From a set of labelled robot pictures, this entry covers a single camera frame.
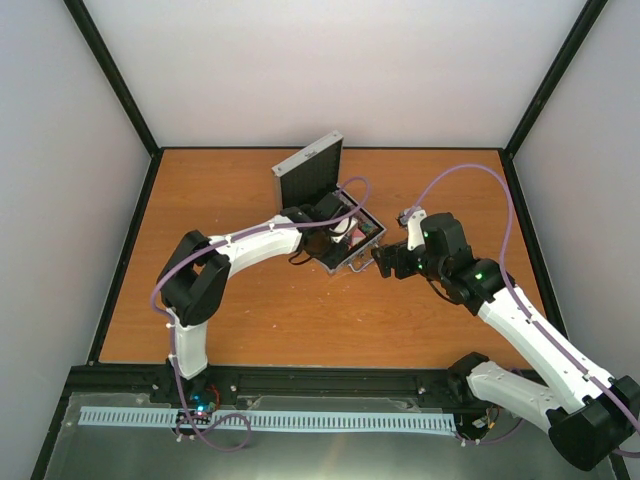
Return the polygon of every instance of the black metal frame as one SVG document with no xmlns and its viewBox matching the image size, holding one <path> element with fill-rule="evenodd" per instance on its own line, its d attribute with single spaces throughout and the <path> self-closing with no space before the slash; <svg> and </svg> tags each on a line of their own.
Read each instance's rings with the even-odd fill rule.
<svg viewBox="0 0 640 480">
<path fill-rule="evenodd" d="M 165 149 L 169 148 L 233 148 L 233 147 L 166 147 L 160 148 L 156 144 L 146 122 L 136 106 L 136 103 L 122 78 L 107 46 L 98 32 L 91 16 L 82 0 L 64 0 L 69 12 L 73 16 L 78 28 L 82 32 L 87 44 L 91 48 L 106 78 L 121 102 L 141 141 L 149 152 L 151 163 L 138 199 L 136 209 L 126 236 L 125 245 L 120 255 L 107 301 L 100 317 L 100 322 L 89 353 L 87 365 L 73 367 L 60 397 L 60 402 L 53 416 L 51 427 L 40 452 L 32 479 L 44 478 L 49 457 L 60 430 L 64 412 L 68 405 L 69 396 L 75 392 L 95 393 L 149 393 L 152 398 L 172 401 L 167 388 L 160 385 L 170 385 L 173 377 L 166 365 L 113 365 L 100 364 L 99 357 L 104 337 L 109 327 L 111 316 L 120 293 L 127 266 L 133 252 L 133 247 L 140 229 L 144 212 L 153 189 Z M 527 204 L 520 187 L 517 172 L 514 168 L 514 157 L 532 129 L 535 121 L 544 108 L 547 100 L 560 82 L 571 60 L 595 23 L 598 15 L 606 5 L 607 0 L 588 0 L 569 32 L 562 48 L 558 52 L 553 64 L 549 68 L 538 91 L 531 100 L 524 116 L 520 120 L 507 146 L 490 150 L 498 151 L 505 178 L 514 202 L 514 207 L 520 228 L 531 260 L 540 296 L 549 322 L 563 335 L 566 329 L 562 321 L 560 309 L 551 285 L 549 274 L 542 257 L 535 230 L 529 217 Z M 249 148 L 292 148 L 287 147 L 249 147 Z M 398 149 L 396 147 L 356 147 Z M 437 149 L 455 150 L 487 150 L 487 148 L 456 148 L 444 147 Z M 483 402 L 477 405 L 461 407 L 455 404 L 449 396 L 446 385 L 446 370 L 387 370 L 387 369 L 334 369 L 334 368 L 252 368 L 252 367 L 217 367 L 210 366 L 206 374 L 216 378 L 216 384 L 221 386 L 223 403 L 238 404 L 238 396 L 243 395 L 296 395 L 296 396 L 363 396 L 384 398 L 414 399 L 420 406 L 436 407 L 453 413 L 480 411 L 485 407 Z M 536 379 L 533 371 L 526 371 L 525 375 Z M 235 392 L 227 388 L 234 385 Z M 423 394 L 418 390 L 424 388 Z M 616 477 L 627 479 L 629 475 L 624 462 L 618 456 L 611 456 Z"/>
<path fill-rule="evenodd" d="M 162 147 L 162 150 L 235 150 L 235 149 L 243 149 L 243 150 L 302 150 L 308 145 L 269 145 L 266 147 L 255 147 L 255 146 L 244 146 L 244 145 L 211 145 L 211 146 L 168 146 Z M 346 150 L 491 150 L 491 151 L 499 151 L 502 147 L 383 147 L 383 146 L 348 146 L 344 147 Z"/>
</svg>

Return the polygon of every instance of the white wall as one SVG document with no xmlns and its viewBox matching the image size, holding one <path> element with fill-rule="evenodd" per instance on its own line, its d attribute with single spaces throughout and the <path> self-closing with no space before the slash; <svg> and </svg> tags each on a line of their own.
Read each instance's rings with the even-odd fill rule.
<svg viewBox="0 0 640 480">
<path fill-rule="evenodd" d="M 88 0 L 160 145 L 506 145 L 585 0 Z"/>
<path fill-rule="evenodd" d="M 0 2 L 0 436 L 28 478 L 86 361 L 148 156 L 62 1 Z"/>
<path fill-rule="evenodd" d="M 639 22 L 640 2 L 608 3 L 515 159 L 571 339 L 636 381 Z M 627 465 L 640 478 L 640 461 Z"/>
</svg>

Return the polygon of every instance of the small box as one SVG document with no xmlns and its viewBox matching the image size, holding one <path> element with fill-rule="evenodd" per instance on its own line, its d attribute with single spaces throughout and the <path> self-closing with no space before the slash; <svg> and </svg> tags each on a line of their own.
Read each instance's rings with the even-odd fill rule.
<svg viewBox="0 0 640 480">
<path fill-rule="evenodd" d="M 344 137 L 333 131 L 272 168 L 278 212 L 290 207 L 313 205 L 327 218 L 355 207 L 358 202 L 340 191 L 340 158 Z M 369 261 L 370 251 L 386 228 L 364 208 L 354 215 L 358 221 L 339 242 L 332 244 L 318 261 L 330 274 L 346 265 L 356 271 Z"/>
</svg>

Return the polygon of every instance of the metal sheet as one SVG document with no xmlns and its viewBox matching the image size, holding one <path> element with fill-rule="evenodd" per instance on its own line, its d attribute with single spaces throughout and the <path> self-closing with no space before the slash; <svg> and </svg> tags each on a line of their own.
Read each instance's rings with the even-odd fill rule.
<svg viewBox="0 0 640 480">
<path fill-rule="evenodd" d="M 77 420 L 79 403 L 68 420 Z M 508 429 L 505 416 L 498 427 Z M 230 446 L 243 432 L 214 433 Z M 493 447 L 467 446 L 442 436 L 256 432 L 249 446 L 221 454 L 200 442 L 176 443 L 173 433 L 144 428 L 73 427 L 61 436 L 47 478 L 82 479 L 612 479 L 608 462 L 581 472 L 555 452 L 548 438 L 526 425 Z"/>
</svg>

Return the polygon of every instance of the wooden table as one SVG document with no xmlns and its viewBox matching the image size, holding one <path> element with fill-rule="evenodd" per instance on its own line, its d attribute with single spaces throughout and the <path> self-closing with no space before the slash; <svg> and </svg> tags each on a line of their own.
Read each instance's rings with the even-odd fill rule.
<svg viewBox="0 0 640 480">
<path fill-rule="evenodd" d="M 149 308 L 149 294 L 169 255 L 189 230 L 225 234 L 275 213 L 271 167 L 288 149 L 166 150 L 100 356 L 101 362 L 162 363 L 166 320 Z M 448 167 L 476 162 L 501 172 L 495 151 L 345 150 L 341 180 L 367 176 L 367 209 L 388 228 L 384 243 L 406 233 L 395 218 Z M 364 189 L 352 184 L 359 198 Z M 491 176 L 458 171 L 423 202 L 451 211 L 476 256 L 498 258 L 506 201 Z M 537 308 L 541 301 L 518 225 L 507 268 Z M 445 368 L 479 351 L 505 367 L 526 367 L 500 335 L 464 307 L 439 299 L 419 277 L 382 279 L 375 266 L 329 276 L 313 262 L 293 267 L 272 258 L 235 275 L 209 322 L 210 363 L 278 366 Z"/>
</svg>

